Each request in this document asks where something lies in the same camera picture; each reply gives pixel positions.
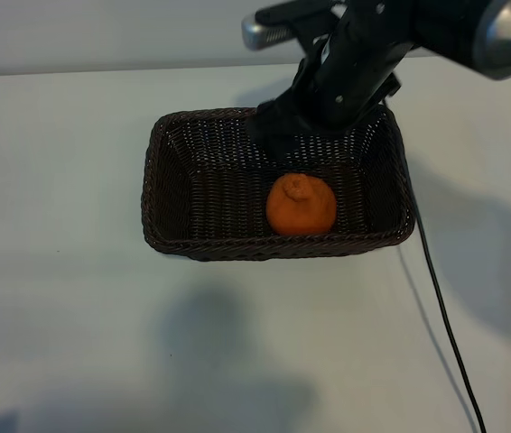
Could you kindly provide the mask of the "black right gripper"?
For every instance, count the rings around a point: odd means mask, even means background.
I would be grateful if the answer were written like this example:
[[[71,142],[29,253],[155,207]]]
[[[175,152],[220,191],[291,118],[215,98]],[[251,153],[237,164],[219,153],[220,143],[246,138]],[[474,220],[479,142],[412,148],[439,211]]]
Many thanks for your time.
[[[290,89],[247,118],[250,139],[285,159],[311,139],[336,140],[399,87],[397,64],[413,47],[412,1],[293,1],[282,24],[305,52]]]

